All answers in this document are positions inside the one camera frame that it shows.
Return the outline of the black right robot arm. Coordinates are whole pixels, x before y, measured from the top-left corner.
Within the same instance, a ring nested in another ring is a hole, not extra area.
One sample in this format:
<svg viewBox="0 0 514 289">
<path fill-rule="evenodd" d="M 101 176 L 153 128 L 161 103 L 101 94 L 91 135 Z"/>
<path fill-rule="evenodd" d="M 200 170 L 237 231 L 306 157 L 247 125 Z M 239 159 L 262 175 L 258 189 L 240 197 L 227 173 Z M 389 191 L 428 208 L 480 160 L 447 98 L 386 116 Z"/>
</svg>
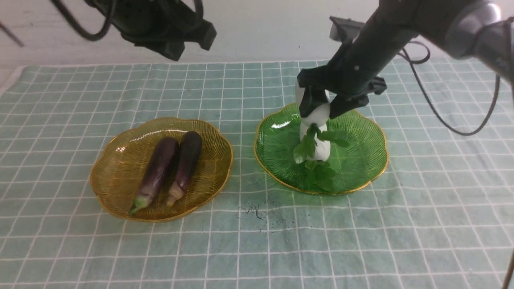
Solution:
<svg viewBox="0 0 514 289">
<path fill-rule="evenodd" d="M 316 108 L 334 119 L 366 106 L 387 85 L 381 71 L 421 36 L 457 60 L 475 57 L 513 84 L 513 25 L 491 0 L 381 0 L 367 22 L 331 16 L 330 38 L 341 46 L 327 64 L 304 68 L 301 117 Z"/>
</svg>

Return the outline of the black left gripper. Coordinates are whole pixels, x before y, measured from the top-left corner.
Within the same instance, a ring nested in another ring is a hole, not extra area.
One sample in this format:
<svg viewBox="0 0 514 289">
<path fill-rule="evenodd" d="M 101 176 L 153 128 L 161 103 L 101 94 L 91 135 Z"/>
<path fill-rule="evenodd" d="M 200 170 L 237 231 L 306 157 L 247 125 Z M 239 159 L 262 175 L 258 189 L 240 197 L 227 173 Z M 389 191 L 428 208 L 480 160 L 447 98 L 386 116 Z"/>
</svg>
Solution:
<svg viewBox="0 0 514 289">
<path fill-rule="evenodd" d="M 197 43 L 209 51 L 217 36 L 211 22 L 195 16 L 175 16 L 171 20 L 157 16 L 122 16 L 120 23 L 120 34 L 124 40 L 172 61 L 181 58 L 186 43 Z"/>
</svg>

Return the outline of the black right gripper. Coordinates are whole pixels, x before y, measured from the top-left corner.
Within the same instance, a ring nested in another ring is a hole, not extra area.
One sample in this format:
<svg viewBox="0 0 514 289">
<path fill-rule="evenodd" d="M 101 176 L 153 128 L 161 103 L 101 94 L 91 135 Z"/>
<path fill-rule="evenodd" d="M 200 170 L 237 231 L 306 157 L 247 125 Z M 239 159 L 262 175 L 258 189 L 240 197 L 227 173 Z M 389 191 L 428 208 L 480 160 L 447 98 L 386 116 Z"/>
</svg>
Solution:
<svg viewBox="0 0 514 289">
<path fill-rule="evenodd" d="M 388 64 L 388 51 L 337 51 L 327 64 L 303 68 L 297 75 L 298 111 L 301 118 L 337 118 L 367 106 L 368 94 L 387 89 L 379 73 Z M 336 97 L 329 102 L 329 94 Z"/>
</svg>

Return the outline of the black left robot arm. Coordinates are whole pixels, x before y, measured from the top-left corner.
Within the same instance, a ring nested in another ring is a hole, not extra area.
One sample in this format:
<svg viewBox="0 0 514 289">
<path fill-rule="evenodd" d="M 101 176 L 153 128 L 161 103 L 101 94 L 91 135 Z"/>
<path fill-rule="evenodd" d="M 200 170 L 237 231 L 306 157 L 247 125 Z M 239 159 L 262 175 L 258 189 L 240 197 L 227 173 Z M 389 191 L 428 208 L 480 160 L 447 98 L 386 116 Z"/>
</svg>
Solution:
<svg viewBox="0 0 514 289">
<path fill-rule="evenodd" d="M 194 1 L 192 9 L 181 0 L 88 0 L 88 5 L 105 16 L 102 30 L 114 26 L 122 38 L 177 61 L 186 42 L 197 43 L 208 51 L 216 36 L 214 25 L 204 19 L 203 3 Z M 303 68 L 296 77 L 300 115 L 309 116 L 320 106 L 329 107 L 336 118 L 368 104 L 368 95 L 381 94 L 383 79 L 351 64 L 350 53 L 358 52 L 358 32 L 365 25 L 351 19 L 330 17 L 334 38 L 340 48 L 327 64 Z"/>
</svg>

